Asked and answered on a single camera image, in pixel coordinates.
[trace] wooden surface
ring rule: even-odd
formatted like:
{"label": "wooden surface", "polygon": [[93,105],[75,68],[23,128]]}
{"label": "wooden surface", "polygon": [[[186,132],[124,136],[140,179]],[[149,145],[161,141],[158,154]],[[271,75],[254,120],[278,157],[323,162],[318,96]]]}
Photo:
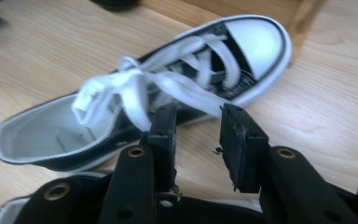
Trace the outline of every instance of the wooden surface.
{"label": "wooden surface", "polygon": [[[142,6],[108,12],[88,0],[4,0],[0,17],[0,122],[189,28]],[[356,191],[358,0],[328,1],[296,63],[247,110],[273,146],[301,151],[326,180]],[[187,196],[243,199],[212,153],[219,122],[178,128],[177,184]],[[65,175],[0,161],[0,204]]]}

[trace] rivet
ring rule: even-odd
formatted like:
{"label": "rivet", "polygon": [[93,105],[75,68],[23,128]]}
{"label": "rivet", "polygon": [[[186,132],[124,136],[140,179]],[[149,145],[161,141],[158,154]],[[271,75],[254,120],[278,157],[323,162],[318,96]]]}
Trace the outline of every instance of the rivet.
{"label": "rivet", "polygon": [[292,150],[286,149],[286,148],[280,148],[277,151],[278,155],[286,158],[286,159],[292,159],[296,156],[296,153],[294,153]]}
{"label": "rivet", "polygon": [[46,190],[44,196],[48,201],[56,201],[67,195],[70,190],[71,186],[68,183],[61,182]]}
{"label": "rivet", "polygon": [[141,147],[135,147],[130,149],[128,154],[131,157],[142,157],[145,154],[145,150]]}

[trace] white rubber toe cap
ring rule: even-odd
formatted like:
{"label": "white rubber toe cap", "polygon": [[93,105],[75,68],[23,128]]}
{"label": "white rubber toe cap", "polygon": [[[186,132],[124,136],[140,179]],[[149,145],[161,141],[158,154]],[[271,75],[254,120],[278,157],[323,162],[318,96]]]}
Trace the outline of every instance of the white rubber toe cap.
{"label": "white rubber toe cap", "polygon": [[270,20],[248,19],[225,22],[228,31],[245,55],[256,80],[260,80],[279,61],[286,32]]}

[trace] black object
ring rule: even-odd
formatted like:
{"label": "black object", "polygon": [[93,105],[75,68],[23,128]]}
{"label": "black object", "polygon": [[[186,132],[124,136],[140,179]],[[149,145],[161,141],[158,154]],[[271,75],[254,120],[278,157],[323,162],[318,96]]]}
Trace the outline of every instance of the black object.
{"label": "black object", "polygon": [[102,7],[124,8],[124,7],[132,7],[138,1],[137,0],[91,0],[91,2],[96,3]]}
{"label": "black object", "polygon": [[261,189],[263,213],[166,194],[178,192],[175,110],[174,104],[158,110],[140,145],[120,153],[113,174],[47,183],[16,223],[358,223],[358,193],[327,184],[300,152],[270,147],[265,133],[234,105],[222,108],[220,152],[236,189]]}

